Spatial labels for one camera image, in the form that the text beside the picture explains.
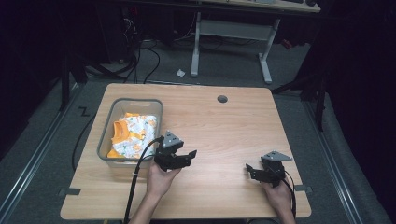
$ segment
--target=metal rail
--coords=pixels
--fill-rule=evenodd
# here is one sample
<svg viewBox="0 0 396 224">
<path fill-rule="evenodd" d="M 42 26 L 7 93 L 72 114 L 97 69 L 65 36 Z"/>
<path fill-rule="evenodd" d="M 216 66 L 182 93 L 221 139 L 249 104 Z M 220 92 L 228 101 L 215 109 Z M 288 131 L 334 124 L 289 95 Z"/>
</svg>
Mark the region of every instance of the metal rail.
<svg viewBox="0 0 396 224">
<path fill-rule="evenodd" d="M 76 99 L 81 90 L 81 86 L 78 87 L 78 85 L 75 84 L 72 90 L 72 97 L 69 104 L 64 108 L 64 110 L 58 112 L 57 116 L 47 129 L 40 144 L 35 149 L 35 153 L 33 154 L 32 158 L 26 164 L 25 168 L 18 177 L 18 180 L 14 184 L 14 187 L 9 192 L 7 198 L 3 201 L 0 207 L 0 223 L 8 222 L 9 218 L 12 215 L 12 212 L 14 211 L 15 207 L 23 196 L 23 193 L 26 191 L 27 187 L 35 176 L 35 173 L 38 170 L 41 162 L 44 160 L 44 157 L 50 150 L 50 142 L 52 140 L 52 137 L 55 135 L 56 131 L 58 130 L 64 119 L 64 116 L 67 114 L 70 105 Z"/>
<path fill-rule="evenodd" d="M 302 102 L 302 104 L 305 111 L 308 113 L 309 120 L 314 127 L 318 140 L 321 144 L 322 153 L 325 158 L 326 165 L 329 169 L 330 176 L 332 177 L 332 182 L 334 183 L 341 203 L 344 206 L 349 222 L 356 224 L 363 223 L 363 221 L 361 220 L 361 215 L 359 214 L 359 211 L 353 201 L 347 183 L 344 180 L 340 170 L 338 169 L 337 163 L 332 155 L 332 151 L 330 150 L 327 140 L 323 132 L 318 129 L 318 126 L 315 122 L 315 112 L 312 108 L 312 105 L 309 102 Z"/>
</svg>

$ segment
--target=plastic tub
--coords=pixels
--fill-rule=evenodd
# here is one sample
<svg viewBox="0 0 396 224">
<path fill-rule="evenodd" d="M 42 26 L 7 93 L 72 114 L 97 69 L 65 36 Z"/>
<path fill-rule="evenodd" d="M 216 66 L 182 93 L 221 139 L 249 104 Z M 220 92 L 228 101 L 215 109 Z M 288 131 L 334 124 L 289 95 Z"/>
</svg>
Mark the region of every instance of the plastic tub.
<svg viewBox="0 0 396 224">
<path fill-rule="evenodd" d="M 110 167 L 136 167 L 138 159 L 136 158 L 108 158 L 107 153 L 112 147 L 111 138 L 114 136 L 114 121 L 124 117 L 125 113 L 139 114 L 140 116 L 152 115 L 157 118 L 155 128 L 155 138 L 160 136 L 161 121 L 163 116 L 163 103 L 155 99 L 129 99 L 120 98 L 116 100 L 110 108 L 107 116 L 105 128 L 99 140 L 97 154 L 100 159 L 105 161 Z M 148 161 L 152 157 L 146 158 L 141 163 L 141 168 L 148 167 Z"/>
</svg>

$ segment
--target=wire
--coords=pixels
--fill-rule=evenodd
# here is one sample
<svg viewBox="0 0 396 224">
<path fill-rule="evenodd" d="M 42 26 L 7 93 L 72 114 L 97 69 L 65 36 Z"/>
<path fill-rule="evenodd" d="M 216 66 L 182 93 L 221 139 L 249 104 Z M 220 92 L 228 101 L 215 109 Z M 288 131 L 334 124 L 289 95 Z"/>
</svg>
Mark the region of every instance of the wire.
<svg viewBox="0 0 396 224">
<path fill-rule="evenodd" d="M 223 38 L 222 41 L 224 41 L 227 44 L 233 44 L 233 45 L 239 45 L 239 46 L 252 45 L 252 44 L 259 42 L 259 40 L 249 39 L 244 43 L 238 43 L 236 41 L 227 40 L 227 38 Z"/>
<path fill-rule="evenodd" d="M 125 36 L 125 41 L 126 41 L 126 45 L 127 46 L 129 46 L 129 37 L 128 37 L 128 31 L 129 31 L 129 29 L 131 29 L 131 26 L 133 25 L 134 26 L 134 23 L 131 21 L 131 20 L 129 20 L 129 19 L 125 19 L 124 18 L 124 21 L 127 21 L 128 22 L 128 27 L 126 27 L 126 29 L 125 29 L 125 31 L 124 31 L 124 33 L 123 33 L 123 35 Z"/>
<path fill-rule="evenodd" d="M 137 48 L 140 48 L 140 44 L 141 44 L 141 42 L 139 41 L 140 36 L 141 36 L 141 33 L 138 32 L 138 33 L 136 34 L 136 37 L 135 37 L 135 40 L 136 40 L 135 42 L 136 42 L 137 45 L 136 45 L 136 46 L 135 46 L 135 45 L 132 45 L 131 47 L 128 48 L 128 57 L 129 57 L 130 54 L 132 54 L 131 60 L 129 61 L 128 65 L 126 65 L 125 67 L 121 68 L 121 69 L 118 70 L 118 71 L 112 72 L 112 71 L 108 70 L 107 68 L 103 67 L 103 66 L 102 66 L 101 64 L 99 64 L 99 63 L 95 63 L 95 62 L 91 61 L 90 59 L 87 59 L 87 58 L 85 58 L 85 57 L 83 57 L 83 56 L 81 56 L 81 55 L 77 55 L 77 56 L 78 56 L 84 63 L 90 65 L 92 68 L 94 68 L 95 70 L 97 70 L 97 71 L 99 72 L 99 73 L 95 73 L 95 72 L 93 72 L 92 70 L 86 68 L 85 70 L 86 70 L 88 73 L 91 73 L 91 74 L 96 75 L 96 76 L 105 75 L 105 76 L 112 77 L 112 78 L 115 78 L 115 79 L 123 79 L 123 80 L 125 81 L 125 77 L 120 76 L 120 74 L 121 74 L 121 73 L 124 73 L 124 72 L 127 72 L 127 71 L 130 70 L 130 69 L 132 69 L 132 71 L 133 71 L 134 67 L 137 65 L 137 61 L 136 61 L 136 57 L 135 57 L 135 55 L 134 55 L 134 51 L 135 51 Z"/>
<path fill-rule="evenodd" d="M 218 49 L 219 47 L 221 47 L 222 45 L 223 45 L 223 41 L 222 41 L 222 38 L 220 39 L 220 40 L 217 40 L 216 38 L 208 38 L 208 40 L 213 40 L 212 42 L 219 42 L 219 44 L 217 45 L 217 46 L 215 46 L 214 48 L 211 48 L 211 49 L 209 49 L 209 48 L 205 48 L 202 44 L 200 44 L 199 45 L 199 47 L 201 48 L 201 49 L 206 49 L 206 50 L 214 50 L 214 49 Z"/>
<path fill-rule="evenodd" d="M 139 60 L 136 59 L 136 56 L 135 56 L 135 55 L 134 55 L 134 61 L 135 61 L 134 67 L 131 69 L 131 71 L 128 73 L 128 75 L 125 77 L 125 79 L 123 80 L 123 83 L 125 83 L 125 82 L 128 81 L 129 76 L 132 74 L 132 72 L 133 72 L 134 70 L 136 71 L 136 67 L 137 67 L 137 64 L 139 63 Z"/>
<path fill-rule="evenodd" d="M 76 169 L 77 169 L 77 166 L 75 165 L 75 156 L 76 156 L 78 143 L 81 140 L 82 135 L 85 133 L 85 130 L 88 128 L 88 126 L 90 125 L 90 123 L 93 121 L 93 119 L 95 117 L 96 117 L 96 113 L 92 116 L 92 118 L 88 121 L 88 123 L 85 125 L 85 127 L 82 129 L 81 133 L 79 134 L 79 137 L 77 139 L 77 142 L 75 144 L 75 147 L 73 149 L 73 154 L 72 154 L 72 168 L 73 168 L 73 172 L 75 172 Z"/>
<path fill-rule="evenodd" d="M 285 171 L 285 173 L 288 174 L 288 176 L 290 177 L 291 184 L 293 185 L 293 191 L 295 191 L 295 189 L 294 189 L 294 180 L 293 180 L 293 178 L 291 177 L 291 175 L 289 174 L 289 172 Z"/>
<path fill-rule="evenodd" d="M 150 47 L 144 47 L 143 49 L 154 49 L 155 47 L 157 47 L 158 41 L 156 39 L 143 40 L 143 42 L 150 42 L 150 41 L 153 41 L 154 44 Z"/>
<path fill-rule="evenodd" d="M 131 190 L 129 192 L 128 203 L 126 205 L 125 216 L 124 216 L 124 220 L 123 220 L 124 224 L 127 224 L 129 222 L 129 212 L 131 210 L 132 199 L 134 198 L 134 188 L 136 187 L 137 175 L 139 174 L 139 170 L 140 170 L 140 163 L 142 163 L 142 161 L 145 158 L 152 156 L 152 155 L 147 155 L 147 157 L 144 157 L 144 155 L 146 154 L 146 151 L 149 149 L 149 147 L 151 147 L 151 145 L 156 142 L 161 142 L 162 140 L 163 140 L 163 136 L 158 137 L 158 138 L 152 140 L 150 143 L 148 143 L 146 148 L 143 150 L 142 156 L 140 157 L 139 161 L 137 162 L 136 167 L 134 168 L 134 177 L 132 179 Z"/>
<path fill-rule="evenodd" d="M 140 62 L 140 47 L 139 47 L 139 51 L 138 51 L 138 55 L 137 55 L 137 63 Z M 134 84 L 137 84 L 137 65 L 136 68 L 134 69 Z"/>
<path fill-rule="evenodd" d="M 296 195 L 294 194 L 293 189 L 291 188 L 290 184 L 285 180 L 282 179 L 283 183 L 286 184 L 286 186 L 288 186 L 288 189 L 290 190 L 291 193 L 291 212 L 293 213 L 294 218 L 296 218 Z"/>
<path fill-rule="evenodd" d="M 189 31 L 185 35 L 183 35 L 181 38 L 175 39 L 174 41 L 178 41 L 178 40 L 181 40 L 181 39 L 184 39 L 184 38 L 189 38 L 189 37 L 193 36 L 193 35 L 189 35 L 189 34 L 191 33 L 192 27 L 195 24 L 196 17 L 197 17 L 197 13 L 195 12 L 194 13 L 194 17 L 192 18 L 192 22 L 191 22 L 191 26 L 190 26 Z"/>
<path fill-rule="evenodd" d="M 158 62 L 157 62 L 157 65 L 155 65 L 154 69 L 152 69 L 152 71 L 146 75 L 146 78 L 145 78 L 145 80 L 143 81 L 143 84 L 146 84 L 147 80 L 149 79 L 149 76 L 151 76 L 151 74 L 154 73 L 154 71 L 155 71 L 155 70 L 158 68 L 158 66 L 160 65 L 160 55 L 159 55 L 157 52 L 155 52 L 154 50 L 152 50 L 152 49 L 145 49 L 145 50 L 149 50 L 149 51 L 153 52 L 155 55 L 157 55 L 157 57 L 158 57 Z"/>
<path fill-rule="evenodd" d="M 182 46 L 182 47 L 191 46 L 191 45 L 193 45 L 195 43 L 193 40 L 189 40 L 189 38 L 191 38 L 191 37 L 194 37 L 194 35 L 187 36 L 187 37 L 185 37 L 183 39 L 179 39 L 178 41 L 175 41 L 174 43 L 176 45 Z M 180 44 L 179 42 L 181 42 L 181 41 L 184 41 L 184 42 L 188 41 L 188 44 Z"/>
</svg>

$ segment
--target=desk leg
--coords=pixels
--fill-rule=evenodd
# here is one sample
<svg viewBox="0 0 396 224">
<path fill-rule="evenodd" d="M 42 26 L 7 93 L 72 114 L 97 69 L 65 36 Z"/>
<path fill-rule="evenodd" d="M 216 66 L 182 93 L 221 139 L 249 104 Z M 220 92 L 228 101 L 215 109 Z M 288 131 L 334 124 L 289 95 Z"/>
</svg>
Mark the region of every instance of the desk leg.
<svg viewBox="0 0 396 224">
<path fill-rule="evenodd" d="M 279 26 L 280 19 L 275 20 L 274 26 L 272 27 L 268 40 L 267 40 L 267 46 L 265 47 L 264 53 L 259 54 L 259 59 L 260 59 L 260 65 L 262 66 L 262 75 L 264 76 L 264 81 L 267 84 L 272 83 L 271 79 L 271 74 L 268 69 L 268 64 L 267 64 L 267 57 L 268 53 L 270 52 L 271 46 L 274 42 L 274 38 L 276 35 L 277 27 Z"/>
<path fill-rule="evenodd" d="M 191 62 L 191 76 L 198 77 L 198 65 L 199 65 L 199 36 L 201 32 L 201 12 L 197 12 L 197 22 L 195 25 L 195 46 L 194 52 L 192 53 Z"/>
</svg>

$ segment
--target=person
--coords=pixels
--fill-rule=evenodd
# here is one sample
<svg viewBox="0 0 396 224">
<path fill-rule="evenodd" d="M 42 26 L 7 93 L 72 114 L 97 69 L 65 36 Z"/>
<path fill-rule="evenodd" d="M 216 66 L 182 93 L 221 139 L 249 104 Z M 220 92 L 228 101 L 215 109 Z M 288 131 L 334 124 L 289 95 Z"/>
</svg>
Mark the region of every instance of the person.
<svg viewBox="0 0 396 224">
<path fill-rule="evenodd" d="M 132 216 L 129 224 L 149 224 L 151 216 L 158 203 L 172 185 L 172 181 L 181 169 L 163 171 L 160 166 L 152 162 L 148 170 L 147 191 L 141 204 Z M 275 188 L 269 183 L 261 182 L 268 201 L 276 211 L 282 224 L 295 224 L 293 213 L 290 209 L 291 195 L 283 181 Z"/>
<path fill-rule="evenodd" d="M 282 224 L 295 224 L 296 220 L 290 209 L 291 193 L 288 186 L 283 181 L 280 181 L 279 185 L 274 188 L 271 183 L 261 182 L 261 185 L 280 222 Z"/>
<path fill-rule="evenodd" d="M 181 169 L 163 171 L 156 162 L 152 162 L 148 170 L 147 191 L 129 224 L 149 224 L 161 198 L 171 187 L 175 176 Z"/>
</svg>

